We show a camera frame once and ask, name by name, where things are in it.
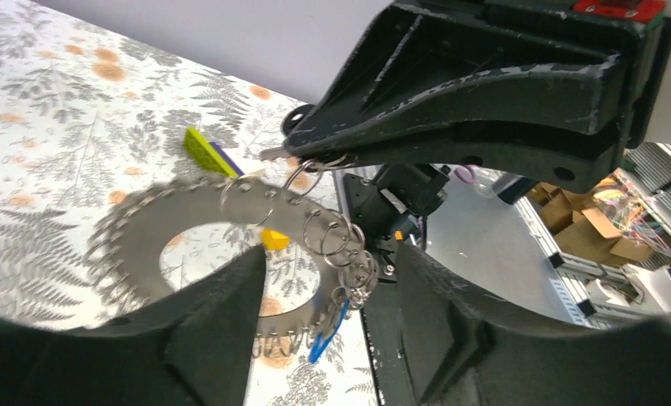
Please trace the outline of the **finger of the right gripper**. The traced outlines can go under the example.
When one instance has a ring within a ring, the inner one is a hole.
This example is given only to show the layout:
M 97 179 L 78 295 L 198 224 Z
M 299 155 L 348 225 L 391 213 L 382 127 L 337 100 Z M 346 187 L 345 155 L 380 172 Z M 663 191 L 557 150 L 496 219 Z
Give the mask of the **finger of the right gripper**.
M 469 122 L 358 146 L 329 140 L 303 145 L 298 156 L 322 163 L 477 165 L 585 193 L 620 164 L 624 137 L 611 123 L 597 134 L 513 122 Z
M 630 99 L 628 59 L 489 23 L 484 4 L 393 3 L 369 25 L 323 98 L 285 139 L 358 146 L 469 122 L 593 135 Z

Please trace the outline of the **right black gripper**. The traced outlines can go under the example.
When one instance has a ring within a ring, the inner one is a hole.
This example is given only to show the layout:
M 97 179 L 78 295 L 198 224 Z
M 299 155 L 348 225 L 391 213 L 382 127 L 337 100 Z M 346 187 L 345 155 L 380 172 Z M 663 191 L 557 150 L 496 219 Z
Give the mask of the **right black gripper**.
M 483 16 L 489 23 L 628 58 L 635 98 L 626 146 L 636 148 L 646 138 L 671 53 L 666 6 L 664 1 L 639 1 L 632 8 L 607 8 L 603 1 L 485 1 Z

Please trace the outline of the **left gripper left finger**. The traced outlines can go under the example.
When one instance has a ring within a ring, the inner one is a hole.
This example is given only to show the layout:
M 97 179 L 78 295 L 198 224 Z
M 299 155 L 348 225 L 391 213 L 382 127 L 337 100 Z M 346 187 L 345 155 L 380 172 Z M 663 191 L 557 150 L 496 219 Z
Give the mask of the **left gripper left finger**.
M 0 318 L 0 405 L 241 405 L 265 276 L 257 246 L 95 329 Z

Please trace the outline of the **blue key tag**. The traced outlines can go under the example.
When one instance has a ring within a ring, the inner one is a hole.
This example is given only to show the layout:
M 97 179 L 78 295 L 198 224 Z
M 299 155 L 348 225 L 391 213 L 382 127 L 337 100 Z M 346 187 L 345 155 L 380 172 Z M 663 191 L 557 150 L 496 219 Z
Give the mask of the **blue key tag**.
M 342 304 L 336 306 L 336 311 L 333 313 L 333 319 L 330 325 L 320 332 L 313 341 L 311 351 L 308 355 L 308 361 L 315 364 L 321 358 L 323 353 L 327 350 L 334 336 L 349 312 L 349 300 L 346 299 Z

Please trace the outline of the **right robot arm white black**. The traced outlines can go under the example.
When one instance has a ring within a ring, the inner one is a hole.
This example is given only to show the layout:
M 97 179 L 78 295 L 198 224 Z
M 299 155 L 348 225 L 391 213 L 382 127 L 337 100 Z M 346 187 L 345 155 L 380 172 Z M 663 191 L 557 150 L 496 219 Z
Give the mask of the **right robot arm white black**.
M 316 104 L 282 122 L 308 171 L 379 166 L 349 193 L 366 244 L 424 222 L 454 165 L 586 192 L 644 139 L 671 53 L 664 1 L 395 1 Z

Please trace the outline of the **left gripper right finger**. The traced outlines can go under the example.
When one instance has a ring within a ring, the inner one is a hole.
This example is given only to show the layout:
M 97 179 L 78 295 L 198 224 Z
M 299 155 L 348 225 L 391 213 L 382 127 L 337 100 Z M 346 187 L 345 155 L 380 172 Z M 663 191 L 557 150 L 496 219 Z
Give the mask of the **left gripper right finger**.
M 421 405 L 671 405 L 671 315 L 604 330 L 513 304 L 405 246 L 404 353 Z

